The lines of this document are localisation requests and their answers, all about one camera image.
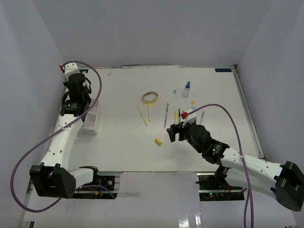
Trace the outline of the grey silver pen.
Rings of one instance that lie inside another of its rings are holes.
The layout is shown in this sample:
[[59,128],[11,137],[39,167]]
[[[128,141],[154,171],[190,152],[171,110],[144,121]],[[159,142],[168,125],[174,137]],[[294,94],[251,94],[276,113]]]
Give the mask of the grey silver pen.
[[164,117],[164,125],[163,125],[164,129],[166,128],[166,123],[167,123],[168,108],[169,108],[169,105],[167,104],[166,105],[166,111],[165,111],[165,117]]

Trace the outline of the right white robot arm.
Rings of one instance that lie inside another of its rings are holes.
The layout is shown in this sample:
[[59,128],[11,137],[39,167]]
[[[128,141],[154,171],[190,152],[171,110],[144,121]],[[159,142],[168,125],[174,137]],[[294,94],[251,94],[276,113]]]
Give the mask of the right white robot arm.
[[171,142],[186,141],[208,163],[218,165],[214,174],[219,189],[243,187],[274,198],[280,205],[299,212],[304,204],[304,174],[291,161],[284,164],[264,161],[211,138],[203,125],[172,124],[167,128]]

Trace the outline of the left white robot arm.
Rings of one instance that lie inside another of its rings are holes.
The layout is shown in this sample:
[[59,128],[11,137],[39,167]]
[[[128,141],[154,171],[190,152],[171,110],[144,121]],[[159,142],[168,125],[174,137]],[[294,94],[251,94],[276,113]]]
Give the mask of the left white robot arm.
[[91,104],[90,82],[82,73],[70,75],[64,83],[68,91],[62,98],[59,112],[59,134],[51,140],[48,152],[40,162],[30,169],[30,177],[37,194],[41,197],[73,197],[75,190],[86,185],[94,190],[100,185],[97,168],[80,167],[71,171],[69,157],[79,130],[85,120],[85,111]]

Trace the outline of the small yellow cylinder eraser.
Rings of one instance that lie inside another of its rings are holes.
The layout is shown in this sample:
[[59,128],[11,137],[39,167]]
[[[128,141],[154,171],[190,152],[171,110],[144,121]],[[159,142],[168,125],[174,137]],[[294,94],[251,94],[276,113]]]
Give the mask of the small yellow cylinder eraser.
[[155,138],[155,142],[156,142],[159,146],[162,145],[162,141],[161,141],[159,138]]

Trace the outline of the yellow glue stick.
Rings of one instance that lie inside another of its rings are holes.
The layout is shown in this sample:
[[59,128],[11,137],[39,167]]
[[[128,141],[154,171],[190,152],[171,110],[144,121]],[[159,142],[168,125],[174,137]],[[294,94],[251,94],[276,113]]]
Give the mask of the yellow glue stick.
[[175,112],[174,112],[174,123],[176,125],[179,124],[179,111],[178,110],[175,110]]

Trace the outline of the white pen yellow cap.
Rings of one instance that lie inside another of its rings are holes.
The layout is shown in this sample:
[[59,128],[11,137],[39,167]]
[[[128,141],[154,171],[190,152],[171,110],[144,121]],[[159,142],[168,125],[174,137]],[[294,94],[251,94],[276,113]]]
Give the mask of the white pen yellow cap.
[[149,122],[151,122],[152,121],[152,116],[151,116],[151,106],[152,106],[152,104],[151,103],[148,103],[148,120],[149,120]]

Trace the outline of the pale yellow pen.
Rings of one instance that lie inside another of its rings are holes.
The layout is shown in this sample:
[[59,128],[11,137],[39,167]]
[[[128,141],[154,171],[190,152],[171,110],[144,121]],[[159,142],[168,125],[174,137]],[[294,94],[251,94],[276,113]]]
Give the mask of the pale yellow pen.
[[140,107],[138,105],[136,105],[136,108],[137,108],[137,110],[138,110],[138,112],[139,112],[139,114],[141,116],[141,119],[143,120],[145,126],[148,127],[147,121],[146,121],[145,117],[143,116],[143,113],[142,113]]

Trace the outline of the white pen teal cap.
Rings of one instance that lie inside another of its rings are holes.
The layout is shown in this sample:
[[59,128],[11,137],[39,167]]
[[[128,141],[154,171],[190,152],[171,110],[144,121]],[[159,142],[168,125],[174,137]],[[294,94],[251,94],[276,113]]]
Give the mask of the white pen teal cap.
[[170,105],[170,103],[171,103],[172,99],[174,98],[176,92],[177,92],[177,90],[174,90],[173,93],[171,94],[171,96],[170,96],[170,98],[169,98],[169,100],[168,100],[168,102],[167,102],[167,104],[166,104],[167,106]]

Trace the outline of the clear spray bottle blue cap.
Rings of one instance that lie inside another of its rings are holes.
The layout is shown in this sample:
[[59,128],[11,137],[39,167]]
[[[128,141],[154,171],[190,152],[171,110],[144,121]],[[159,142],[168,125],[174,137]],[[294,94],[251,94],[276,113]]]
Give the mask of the clear spray bottle blue cap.
[[188,98],[189,93],[190,93],[190,81],[188,81],[185,85],[184,92],[183,92],[183,98]]

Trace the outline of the white compartment organizer box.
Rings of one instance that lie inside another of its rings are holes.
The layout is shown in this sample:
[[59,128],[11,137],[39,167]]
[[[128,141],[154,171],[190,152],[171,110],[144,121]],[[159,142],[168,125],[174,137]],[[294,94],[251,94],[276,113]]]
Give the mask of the white compartment organizer box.
[[99,131],[101,112],[102,108],[99,101],[97,100],[95,105],[87,113],[83,126],[79,130],[78,135],[97,135]]

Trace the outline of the yellow tape roll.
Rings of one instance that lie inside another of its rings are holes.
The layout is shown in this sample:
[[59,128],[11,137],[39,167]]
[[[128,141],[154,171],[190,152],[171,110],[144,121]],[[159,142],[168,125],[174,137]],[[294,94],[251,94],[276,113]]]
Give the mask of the yellow tape roll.
[[148,103],[152,104],[152,103],[155,103],[158,100],[158,98],[159,98],[159,95],[157,92],[150,91],[150,92],[145,93],[142,96],[141,100],[145,104],[148,104]]

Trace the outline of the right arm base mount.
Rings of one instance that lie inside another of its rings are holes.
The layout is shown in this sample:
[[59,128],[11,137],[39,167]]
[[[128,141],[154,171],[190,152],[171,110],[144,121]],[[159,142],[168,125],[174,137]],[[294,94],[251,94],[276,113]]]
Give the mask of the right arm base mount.
[[196,183],[198,184],[201,202],[245,200],[242,187],[223,183],[214,173],[198,173]]

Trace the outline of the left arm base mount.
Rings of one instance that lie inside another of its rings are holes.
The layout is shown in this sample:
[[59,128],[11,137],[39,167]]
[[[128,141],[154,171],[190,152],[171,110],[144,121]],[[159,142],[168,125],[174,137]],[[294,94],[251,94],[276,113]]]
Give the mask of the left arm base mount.
[[114,200],[120,187],[120,175],[110,173],[97,175],[95,180],[76,189],[73,199]]

